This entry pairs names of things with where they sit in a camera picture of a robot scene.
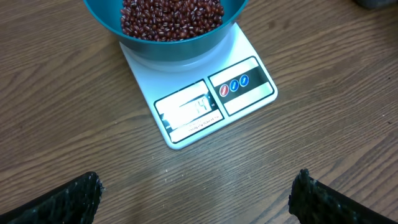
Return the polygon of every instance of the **table surface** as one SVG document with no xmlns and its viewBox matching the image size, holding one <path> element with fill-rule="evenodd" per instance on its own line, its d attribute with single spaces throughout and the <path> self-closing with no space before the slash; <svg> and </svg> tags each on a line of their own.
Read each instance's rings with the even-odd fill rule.
<svg viewBox="0 0 398 224">
<path fill-rule="evenodd" d="M 298 223 L 308 168 L 398 221 L 398 7 L 250 1 L 239 24 L 278 99 L 173 151 L 83 1 L 0 5 L 0 213 L 95 171 L 95 223 Z"/>
</svg>

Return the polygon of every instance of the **teal bowl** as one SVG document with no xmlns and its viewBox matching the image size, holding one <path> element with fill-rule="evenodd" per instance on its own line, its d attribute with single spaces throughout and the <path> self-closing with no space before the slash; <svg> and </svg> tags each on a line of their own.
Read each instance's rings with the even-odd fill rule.
<svg viewBox="0 0 398 224">
<path fill-rule="evenodd" d="M 221 0 L 221 5 L 224 7 L 224 23 L 211 32 L 187 40 L 155 42 L 123 34 L 120 23 L 123 0 L 84 0 L 94 18 L 114 33 L 118 40 L 136 55 L 149 60 L 165 62 L 187 60 L 212 49 L 228 34 L 235 19 L 248 1 Z"/>
</svg>

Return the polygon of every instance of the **scale button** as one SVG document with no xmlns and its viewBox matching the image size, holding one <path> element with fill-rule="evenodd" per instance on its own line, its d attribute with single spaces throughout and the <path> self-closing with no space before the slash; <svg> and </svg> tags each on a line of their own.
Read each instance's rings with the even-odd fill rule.
<svg viewBox="0 0 398 224">
<path fill-rule="evenodd" d="M 240 84 L 242 87 L 245 87 L 249 84 L 249 77 L 248 75 L 242 75 L 240 80 L 239 80 Z"/>
<path fill-rule="evenodd" d="M 223 85 L 220 87 L 220 96 L 226 97 L 226 95 L 228 95 L 228 92 L 229 92 L 229 87 L 228 87 L 228 85 L 227 85 L 227 84 L 223 84 Z"/>
<path fill-rule="evenodd" d="M 239 82 L 237 80 L 232 80 L 231 83 L 229 84 L 229 88 L 231 91 L 236 91 L 239 88 Z"/>
</svg>

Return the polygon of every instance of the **kitchen scale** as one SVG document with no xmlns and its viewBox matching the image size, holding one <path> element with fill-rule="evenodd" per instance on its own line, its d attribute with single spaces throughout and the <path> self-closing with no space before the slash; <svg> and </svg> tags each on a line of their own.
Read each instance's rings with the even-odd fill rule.
<svg viewBox="0 0 398 224">
<path fill-rule="evenodd" d="M 121 43 L 167 145 L 181 149 L 274 101 L 278 90 L 234 24 L 208 52 L 180 62 L 149 61 Z"/>
</svg>

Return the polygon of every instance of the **red bean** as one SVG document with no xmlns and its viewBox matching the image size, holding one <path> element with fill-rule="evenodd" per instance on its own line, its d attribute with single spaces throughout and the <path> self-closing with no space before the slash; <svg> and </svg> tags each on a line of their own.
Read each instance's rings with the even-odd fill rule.
<svg viewBox="0 0 398 224">
<path fill-rule="evenodd" d="M 223 23 L 220 0 L 123 0 L 123 34 L 151 41 L 203 35 Z"/>
</svg>

